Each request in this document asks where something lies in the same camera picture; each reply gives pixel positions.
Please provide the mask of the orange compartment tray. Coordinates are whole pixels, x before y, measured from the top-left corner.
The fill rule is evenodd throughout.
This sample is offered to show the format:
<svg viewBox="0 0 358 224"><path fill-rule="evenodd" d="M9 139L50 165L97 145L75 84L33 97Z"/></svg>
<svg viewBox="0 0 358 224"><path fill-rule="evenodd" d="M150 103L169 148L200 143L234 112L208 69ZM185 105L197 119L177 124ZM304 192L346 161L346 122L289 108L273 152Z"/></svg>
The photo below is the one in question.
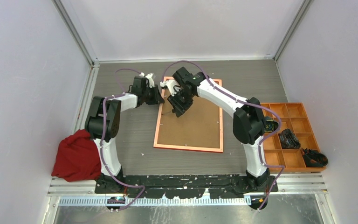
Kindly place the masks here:
<svg viewBox="0 0 358 224"><path fill-rule="evenodd" d="M262 103L269 109L263 111L268 122L267 136L277 128L279 132L263 142L264 157L272 172L320 172L326 169L328 160L321 154L307 113L302 103Z"/></svg>

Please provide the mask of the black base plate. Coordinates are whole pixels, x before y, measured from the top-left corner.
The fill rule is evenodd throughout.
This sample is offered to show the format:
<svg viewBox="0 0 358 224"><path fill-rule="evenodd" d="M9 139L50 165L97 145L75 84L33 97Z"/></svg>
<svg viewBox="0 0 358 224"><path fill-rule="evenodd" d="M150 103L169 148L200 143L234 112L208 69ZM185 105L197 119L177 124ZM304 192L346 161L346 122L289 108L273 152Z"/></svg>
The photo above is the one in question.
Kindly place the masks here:
<svg viewBox="0 0 358 224"><path fill-rule="evenodd" d="M97 194L125 194L135 198L145 187L141 198L180 199L201 198L208 193L211 199L240 198L245 193L255 192L265 195L269 189L278 191L273 184L275 177L270 176L267 182L260 187L251 186L248 178L241 175L127 175L119 180L126 183L125 187L110 176L100 175L96 181Z"/></svg>

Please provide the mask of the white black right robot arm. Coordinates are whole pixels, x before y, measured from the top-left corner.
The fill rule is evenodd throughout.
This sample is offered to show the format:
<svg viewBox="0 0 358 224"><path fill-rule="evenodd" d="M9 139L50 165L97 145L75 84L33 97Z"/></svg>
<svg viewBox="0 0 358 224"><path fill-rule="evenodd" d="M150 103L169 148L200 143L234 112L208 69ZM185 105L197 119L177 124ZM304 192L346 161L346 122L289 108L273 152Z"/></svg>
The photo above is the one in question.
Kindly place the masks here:
<svg viewBox="0 0 358 224"><path fill-rule="evenodd" d="M270 176L264 164L262 138L266 120L257 98L243 98L218 85L208 75L190 73L185 67L178 69L172 79L160 82L160 87L168 90L167 98L172 112L180 117L193 104L193 98L204 98L233 119L233 134L243 145L246 159L246 181L252 191L260 191L266 186Z"/></svg>

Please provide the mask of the red cloth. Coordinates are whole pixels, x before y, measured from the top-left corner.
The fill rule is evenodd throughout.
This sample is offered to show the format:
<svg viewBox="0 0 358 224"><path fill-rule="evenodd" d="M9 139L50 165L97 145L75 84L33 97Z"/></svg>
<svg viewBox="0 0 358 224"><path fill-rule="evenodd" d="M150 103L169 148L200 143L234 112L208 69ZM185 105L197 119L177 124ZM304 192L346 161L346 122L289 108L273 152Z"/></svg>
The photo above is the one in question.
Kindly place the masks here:
<svg viewBox="0 0 358 224"><path fill-rule="evenodd" d="M52 177L76 182L95 180L100 174L97 146L86 130L77 130L59 143Z"/></svg>

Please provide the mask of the blue yellow rolled tie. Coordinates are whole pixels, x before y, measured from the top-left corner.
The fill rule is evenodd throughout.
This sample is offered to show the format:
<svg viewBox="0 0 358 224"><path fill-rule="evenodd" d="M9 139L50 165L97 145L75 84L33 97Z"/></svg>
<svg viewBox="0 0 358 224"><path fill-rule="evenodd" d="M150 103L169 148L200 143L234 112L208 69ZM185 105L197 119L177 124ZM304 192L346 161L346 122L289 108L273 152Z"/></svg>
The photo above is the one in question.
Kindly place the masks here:
<svg viewBox="0 0 358 224"><path fill-rule="evenodd" d="M281 128L281 122L279 120L275 120L270 116L265 116L265 125L264 132L265 133L277 133Z"/></svg>

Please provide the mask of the dark rolled tie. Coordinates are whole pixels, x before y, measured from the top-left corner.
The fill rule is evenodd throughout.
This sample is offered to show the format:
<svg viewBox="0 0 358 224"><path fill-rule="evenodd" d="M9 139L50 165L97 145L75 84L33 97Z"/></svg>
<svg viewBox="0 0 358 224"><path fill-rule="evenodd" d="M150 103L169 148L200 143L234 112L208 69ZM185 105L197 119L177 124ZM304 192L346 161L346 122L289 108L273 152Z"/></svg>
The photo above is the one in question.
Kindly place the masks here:
<svg viewBox="0 0 358 224"><path fill-rule="evenodd" d="M282 149L299 149L301 143L291 129L284 129L278 134Z"/></svg>

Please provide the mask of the red picture frame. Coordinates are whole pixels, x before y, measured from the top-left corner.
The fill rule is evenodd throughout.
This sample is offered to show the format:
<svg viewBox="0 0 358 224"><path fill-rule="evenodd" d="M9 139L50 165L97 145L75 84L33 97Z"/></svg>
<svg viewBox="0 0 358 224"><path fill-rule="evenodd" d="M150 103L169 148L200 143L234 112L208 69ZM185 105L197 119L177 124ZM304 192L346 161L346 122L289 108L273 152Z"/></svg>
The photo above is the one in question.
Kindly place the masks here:
<svg viewBox="0 0 358 224"><path fill-rule="evenodd" d="M223 110L204 98L194 97L191 107L180 117L164 115L172 110L162 90L165 103L159 105L153 146L155 148L223 153Z"/></svg>

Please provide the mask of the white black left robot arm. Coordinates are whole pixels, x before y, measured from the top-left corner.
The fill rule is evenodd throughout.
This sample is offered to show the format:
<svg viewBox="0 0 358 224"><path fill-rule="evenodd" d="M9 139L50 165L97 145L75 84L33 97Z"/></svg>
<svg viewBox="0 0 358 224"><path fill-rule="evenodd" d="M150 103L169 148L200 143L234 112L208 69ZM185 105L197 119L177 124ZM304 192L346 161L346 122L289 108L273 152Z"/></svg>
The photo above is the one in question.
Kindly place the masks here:
<svg viewBox="0 0 358 224"><path fill-rule="evenodd" d="M140 73L134 77L127 92L110 97L96 96L92 99L85 122L85 130L98 148L101 173L108 177L106 187L113 193L121 192L124 187L141 188L124 183L122 165L117 155L116 136L120 128L121 113L135 109L143 104L159 105L164 103L154 74Z"/></svg>

